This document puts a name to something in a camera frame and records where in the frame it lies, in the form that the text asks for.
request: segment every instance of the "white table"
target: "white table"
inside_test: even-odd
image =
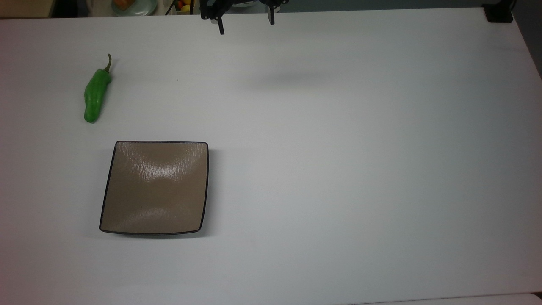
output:
[[[0,303],[542,290],[542,82],[481,9],[0,21]],[[102,116],[83,91],[113,55]],[[205,141],[200,232],[98,230],[115,141]]]

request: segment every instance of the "brown plate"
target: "brown plate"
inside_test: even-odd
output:
[[[118,141],[100,230],[119,234],[199,231],[208,168],[209,147],[204,142]]]

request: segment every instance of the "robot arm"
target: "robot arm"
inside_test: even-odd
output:
[[[212,5],[209,5],[209,0],[200,0],[200,12],[203,20],[211,20],[212,23],[218,24],[220,34],[224,35],[224,25],[222,24],[222,16],[236,3],[242,3],[246,0],[215,0]],[[275,13],[280,10],[281,4],[286,4],[289,0],[260,0],[266,5],[269,23],[275,24]]]

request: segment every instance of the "black mount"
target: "black mount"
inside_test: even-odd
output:
[[[243,3],[247,0],[215,0],[212,5],[209,5],[209,0],[200,0],[200,12],[203,20],[211,20],[218,24],[220,35],[224,35],[224,25],[222,24],[222,16],[231,8],[232,5]],[[266,5],[269,23],[275,24],[275,13],[280,10],[281,4],[286,4],[289,0],[259,0]]]
[[[512,11],[510,6],[514,0],[501,0],[497,4],[484,4],[483,10],[486,12],[487,21],[492,23],[512,23]]]

